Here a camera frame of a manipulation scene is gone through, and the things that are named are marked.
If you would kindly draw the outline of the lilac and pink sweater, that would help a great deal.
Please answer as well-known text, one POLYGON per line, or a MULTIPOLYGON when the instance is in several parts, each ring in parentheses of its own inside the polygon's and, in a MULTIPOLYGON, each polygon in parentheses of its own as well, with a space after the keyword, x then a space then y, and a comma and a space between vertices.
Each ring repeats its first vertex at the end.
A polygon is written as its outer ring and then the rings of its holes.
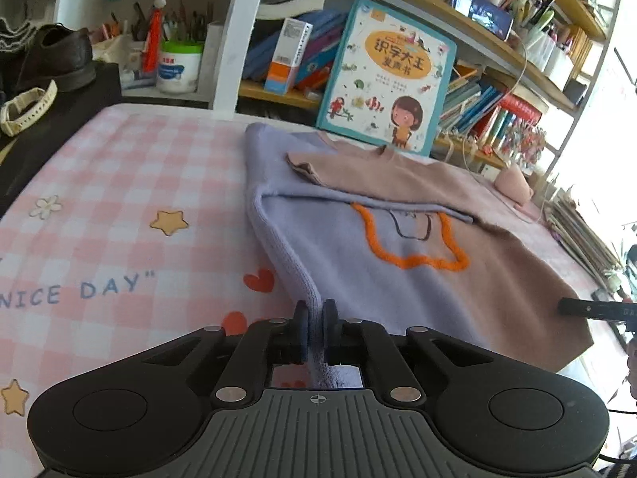
POLYGON ((311 372, 351 385, 320 356, 327 300, 392 333, 414 325, 558 372, 593 343, 560 314, 573 289, 532 248, 546 231, 493 221, 504 204, 469 173, 322 133, 246 128, 247 215, 287 294, 311 315, 311 372))

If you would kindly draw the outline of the pink plush toy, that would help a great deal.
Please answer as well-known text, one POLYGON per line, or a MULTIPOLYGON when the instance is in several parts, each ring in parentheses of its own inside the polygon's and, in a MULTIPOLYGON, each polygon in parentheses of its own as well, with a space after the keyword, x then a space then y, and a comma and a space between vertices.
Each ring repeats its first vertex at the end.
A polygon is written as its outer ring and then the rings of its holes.
POLYGON ((494 180, 494 187, 518 205, 526 205, 533 195, 533 190, 518 165, 502 169, 494 180))

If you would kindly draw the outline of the black box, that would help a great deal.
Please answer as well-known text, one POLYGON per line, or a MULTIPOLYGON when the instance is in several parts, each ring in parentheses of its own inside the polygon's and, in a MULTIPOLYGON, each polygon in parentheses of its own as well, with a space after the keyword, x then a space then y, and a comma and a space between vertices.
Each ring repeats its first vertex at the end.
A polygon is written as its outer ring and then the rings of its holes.
POLYGON ((67 140, 104 108, 121 100, 118 65, 98 62, 91 84, 58 94, 35 125, 13 139, 2 139, 1 148, 9 150, 1 161, 1 216, 67 140))

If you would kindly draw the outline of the red tassel ornament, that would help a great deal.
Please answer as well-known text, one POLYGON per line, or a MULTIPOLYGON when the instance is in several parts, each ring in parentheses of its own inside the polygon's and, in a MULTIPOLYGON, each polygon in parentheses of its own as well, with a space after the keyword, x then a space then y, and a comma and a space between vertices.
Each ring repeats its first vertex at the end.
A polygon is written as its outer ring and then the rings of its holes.
POLYGON ((141 72, 152 73, 158 65, 159 47, 162 38, 162 12, 166 0, 154 0, 150 16, 148 35, 145 42, 144 54, 141 58, 141 72))

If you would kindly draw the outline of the pink checked tablecloth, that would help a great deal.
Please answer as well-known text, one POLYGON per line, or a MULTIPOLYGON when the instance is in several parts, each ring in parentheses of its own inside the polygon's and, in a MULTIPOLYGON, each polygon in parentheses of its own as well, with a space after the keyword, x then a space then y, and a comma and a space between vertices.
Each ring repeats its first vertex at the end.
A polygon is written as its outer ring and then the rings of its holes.
POLYGON ((232 335, 296 304, 246 207, 243 123, 113 106, 1 221, 6 477, 590 477, 609 414, 561 373, 429 327, 388 334, 423 404, 276 367, 215 404, 232 335))

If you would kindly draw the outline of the smartphone on shelf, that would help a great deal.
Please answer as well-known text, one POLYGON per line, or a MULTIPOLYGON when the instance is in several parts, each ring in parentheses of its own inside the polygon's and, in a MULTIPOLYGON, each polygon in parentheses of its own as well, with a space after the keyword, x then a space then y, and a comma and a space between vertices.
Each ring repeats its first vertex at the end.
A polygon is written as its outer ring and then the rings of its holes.
POLYGON ((449 3, 457 12, 489 30, 499 39, 508 39, 513 18, 499 6, 495 6, 489 0, 449 0, 449 3))

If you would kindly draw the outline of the white orange usmile box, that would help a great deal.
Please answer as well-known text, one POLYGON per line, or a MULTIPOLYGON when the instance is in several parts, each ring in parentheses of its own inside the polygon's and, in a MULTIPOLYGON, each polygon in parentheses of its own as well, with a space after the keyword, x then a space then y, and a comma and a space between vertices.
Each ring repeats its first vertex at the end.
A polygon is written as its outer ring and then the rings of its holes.
POLYGON ((267 92, 285 95, 294 86, 312 29, 308 22, 286 18, 264 81, 267 92))

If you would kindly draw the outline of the white tub green lid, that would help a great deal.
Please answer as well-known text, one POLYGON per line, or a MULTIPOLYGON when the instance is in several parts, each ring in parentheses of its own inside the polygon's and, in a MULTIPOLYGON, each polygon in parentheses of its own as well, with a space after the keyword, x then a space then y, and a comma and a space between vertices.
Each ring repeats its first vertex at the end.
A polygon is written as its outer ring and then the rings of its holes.
POLYGON ((163 41, 156 70, 158 90, 165 94, 197 91, 203 50, 202 42, 163 41))

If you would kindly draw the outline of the dark leather shoe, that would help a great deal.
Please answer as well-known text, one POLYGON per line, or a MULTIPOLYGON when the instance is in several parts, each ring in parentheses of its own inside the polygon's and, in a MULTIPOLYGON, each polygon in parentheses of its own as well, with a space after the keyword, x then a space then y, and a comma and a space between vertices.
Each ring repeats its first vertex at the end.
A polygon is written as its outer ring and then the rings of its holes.
POLYGON ((54 81, 58 91, 73 92, 96 79, 96 64, 88 29, 43 25, 35 34, 17 78, 15 90, 47 88, 54 81))

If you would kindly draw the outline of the teal children's sound book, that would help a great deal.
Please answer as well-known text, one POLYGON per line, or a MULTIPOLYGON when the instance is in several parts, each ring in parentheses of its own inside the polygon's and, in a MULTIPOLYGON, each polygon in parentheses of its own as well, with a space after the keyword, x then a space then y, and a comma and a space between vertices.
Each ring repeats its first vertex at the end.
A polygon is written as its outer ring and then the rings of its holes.
POLYGON ((317 128, 429 155, 457 46, 373 0, 355 0, 320 102, 317 128))

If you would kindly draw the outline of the white wooden bookshelf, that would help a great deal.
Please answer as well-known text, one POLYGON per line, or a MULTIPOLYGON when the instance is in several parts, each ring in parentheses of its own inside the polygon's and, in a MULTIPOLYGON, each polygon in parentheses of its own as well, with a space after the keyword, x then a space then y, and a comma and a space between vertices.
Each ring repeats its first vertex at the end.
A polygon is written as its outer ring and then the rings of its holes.
POLYGON ((503 36, 490 16, 444 0, 1 0, 1 17, 91 32, 129 98, 223 114, 242 97, 307 108, 332 132, 427 154, 445 127, 444 94, 470 65, 490 107, 531 93, 582 117, 573 83, 553 81, 537 53, 579 68, 607 37, 580 0, 546 1, 569 16, 565 43, 526 3, 522 29, 503 36))

